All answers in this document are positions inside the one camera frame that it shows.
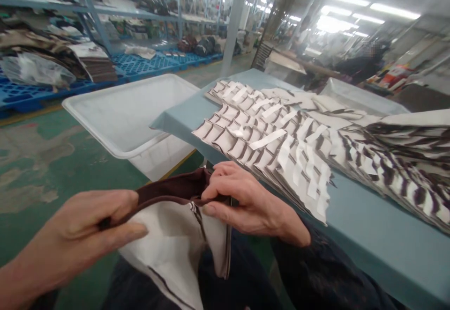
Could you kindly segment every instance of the concrete floor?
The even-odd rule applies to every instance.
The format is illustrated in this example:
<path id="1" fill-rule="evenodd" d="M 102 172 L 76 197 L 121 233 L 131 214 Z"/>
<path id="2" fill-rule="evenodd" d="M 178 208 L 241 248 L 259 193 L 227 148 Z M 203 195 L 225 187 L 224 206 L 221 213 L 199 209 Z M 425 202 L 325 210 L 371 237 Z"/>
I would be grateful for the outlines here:
<path id="1" fill-rule="evenodd" d="M 253 54 L 237 56 L 230 74 L 250 68 Z M 202 88 L 214 81 L 222 62 L 179 73 Z M 131 163 L 112 157 L 60 106 L 0 121 L 0 265 L 12 259 L 72 195 L 81 191 L 137 189 L 148 182 Z M 174 174 L 193 171 L 196 152 Z M 269 273 L 268 239 L 249 239 Z M 99 309 L 118 254 L 112 253 L 62 288 L 56 309 Z"/>

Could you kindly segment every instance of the person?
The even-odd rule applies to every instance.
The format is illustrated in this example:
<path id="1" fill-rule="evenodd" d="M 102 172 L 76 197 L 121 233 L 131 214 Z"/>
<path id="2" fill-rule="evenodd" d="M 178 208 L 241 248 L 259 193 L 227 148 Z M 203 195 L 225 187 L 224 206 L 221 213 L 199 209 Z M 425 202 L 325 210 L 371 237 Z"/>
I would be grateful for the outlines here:
<path id="1" fill-rule="evenodd" d="M 242 234 L 272 238 L 283 284 L 296 309 L 396 309 L 394 301 L 342 250 L 249 172 L 233 162 L 219 163 L 214 169 L 202 199 L 230 195 L 239 206 L 210 202 L 203 207 L 204 213 Z M 114 224 L 136 208 L 137 200 L 133 191 L 92 191 L 71 197 L 0 269 L 0 308 L 18 309 L 33 303 L 40 295 L 67 284 L 105 254 L 151 232 L 131 222 L 103 231 L 97 226 L 105 218 Z M 216 277 L 217 284 L 209 283 L 204 272 L 214 272 L 213 263 L 210 258 L 200 263 L 205 309 L 281 309 L 252 253 L 244 253 L 234 239 L 232 244 L 229 280 Z M 240 262 L 233 261 L 236 256 L 241 257 Z M 118 266 L 113 275 L 119 278 L 113 280 L 103 309 L 177 309 L 150 278 L 123 259 Z M 233 283 L 237 287 L 227 289 Z M 234 298 L 241 301 L 236 303 L 238 307 L 229 305 Z"/>
<path id="2" fill-rule="evenodd" d="M 385 42 L 369 43 L 361 56 L 337 63 L 335 70 L 351 77 L 351 83 L 357 85 L 382 69 L 383 55 L 389 47 Z"/>

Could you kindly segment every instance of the white plastic bin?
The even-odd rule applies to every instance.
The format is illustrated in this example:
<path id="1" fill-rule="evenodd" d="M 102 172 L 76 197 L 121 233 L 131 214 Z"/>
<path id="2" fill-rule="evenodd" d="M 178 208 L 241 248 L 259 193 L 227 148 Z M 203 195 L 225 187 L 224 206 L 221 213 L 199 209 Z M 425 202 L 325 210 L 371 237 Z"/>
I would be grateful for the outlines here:
<path id="1" fill-rule="evenodd" d="M 194 148 L 149 124 L 164 110 L 199 89 L 165 74 L 67 98 L 62 106 L 114 157 L 128 159 L 151 181 L 157 181 Z"/>
<path id="2" fill-rule="evenodd" d="M 380 117 L 409 113 L 409 110 L 399 103 L 336 78 L 329 78 L 320 94 L 332 97 L 349 108 L 364 110 Z"/>

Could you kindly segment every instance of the folded fabric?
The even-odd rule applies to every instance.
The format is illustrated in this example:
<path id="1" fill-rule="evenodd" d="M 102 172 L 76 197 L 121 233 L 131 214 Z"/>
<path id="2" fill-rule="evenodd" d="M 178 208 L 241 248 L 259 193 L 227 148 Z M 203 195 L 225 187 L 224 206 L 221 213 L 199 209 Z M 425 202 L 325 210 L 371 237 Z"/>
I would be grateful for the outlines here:
<path id="1" fill-rule="evenodd" d="M 119 250 L 137 270 L 149 276 L 159 290 L 182 310 L 202 310 L 198 266 L 203 251 L 210 247 L 218 277 L 230 271 L 231 227 L 209 217 L 200 199 L 210 180 L 209 172 L 198 169 L 137 190 L 136 210 L 125 222 L 145 224 L 149 233 Z M 228 205 L 231 198 L 219 196 Z"/>

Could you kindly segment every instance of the workbench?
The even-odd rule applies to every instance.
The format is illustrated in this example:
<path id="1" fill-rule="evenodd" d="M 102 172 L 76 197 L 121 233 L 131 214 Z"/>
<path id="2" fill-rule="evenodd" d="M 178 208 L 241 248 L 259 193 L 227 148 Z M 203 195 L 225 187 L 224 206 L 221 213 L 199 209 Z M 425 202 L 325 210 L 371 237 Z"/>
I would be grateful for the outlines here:
<path id="1" fill-rule="evenodd" d="M 256 69 L 225 79 L 257 90 L 274 87 L 298 90 Z M 151 124 L 152 128 L 190 143 L 212 163 L 227 159 L 191 132 L 220 108 L 203 95 L 215 84 L 212 82 L 187 101 L 166 110 Z M 328 187 L 331 196 L 328 226 L 313 220 L 315 226 L 387 293 L 411 310 L 448 309 L 450 237 L 341 172 L 332 172 L 337 188 Z"/>

